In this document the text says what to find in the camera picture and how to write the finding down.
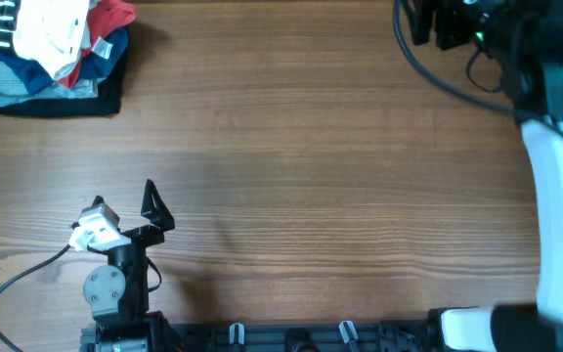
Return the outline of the white t-shirt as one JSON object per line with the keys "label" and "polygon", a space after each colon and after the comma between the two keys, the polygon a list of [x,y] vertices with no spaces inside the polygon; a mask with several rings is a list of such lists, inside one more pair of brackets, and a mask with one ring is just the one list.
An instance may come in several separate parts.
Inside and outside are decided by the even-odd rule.
{"label": "white t-shirt", "polygon": [[0,0],[0,52],[38,62],[54,80],[70,75],[90,47],[97,0]]}

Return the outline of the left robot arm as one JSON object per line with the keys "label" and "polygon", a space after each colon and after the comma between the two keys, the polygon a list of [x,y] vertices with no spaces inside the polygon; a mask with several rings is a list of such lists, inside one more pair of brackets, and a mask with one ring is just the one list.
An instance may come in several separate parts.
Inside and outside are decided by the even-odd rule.
{"label": "left robot arm", "polygon": [[185,344],[164,315],[152,312],[148,269],[156,266],[147,249],[164,242],[175,220],[152,180],[147,180],[141,215],[145,226],[121,231],[119,217],[101,197],[82,210],[69,241],[77,250],[99,253],[108,263],[94,269],[83,295],[95,321],[80,337],[81,351],[184,351]]}

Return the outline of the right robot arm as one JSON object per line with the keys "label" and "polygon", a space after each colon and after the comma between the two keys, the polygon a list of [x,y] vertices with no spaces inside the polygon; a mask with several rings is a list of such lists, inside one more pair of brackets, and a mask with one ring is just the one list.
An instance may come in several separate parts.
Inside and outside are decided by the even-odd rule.
{"label": "right robot arm", "polygon": [[[468,104],[512,118],[532,165],[540,231],[540,275],[532,304],[429,312],[427,351],[563,351],[563,1],[397,1],[393,29],[409,64]],[[412,47],[474,45],[500,68],[499,105],[455,88]]]}

